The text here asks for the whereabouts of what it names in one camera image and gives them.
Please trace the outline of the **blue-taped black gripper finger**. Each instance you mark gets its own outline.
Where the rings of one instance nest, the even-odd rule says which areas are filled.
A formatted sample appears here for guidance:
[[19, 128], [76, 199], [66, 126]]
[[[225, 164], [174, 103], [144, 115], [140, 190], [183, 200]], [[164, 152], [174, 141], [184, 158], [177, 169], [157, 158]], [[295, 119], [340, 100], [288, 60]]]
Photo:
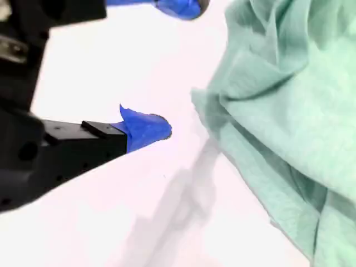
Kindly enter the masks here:
[[106, 17], [108, 7], [148, 4], [171, 17], [200, 17], [209, 1], [13, 1], [12, 16], [18, 20], [95, 20]]
[[172, 135], [171, 125], [160, 115], [124, 107], [120, 114], [117, 123], [45, 120], [39, 159], [16, 204], [32, 202], [64, 182]]

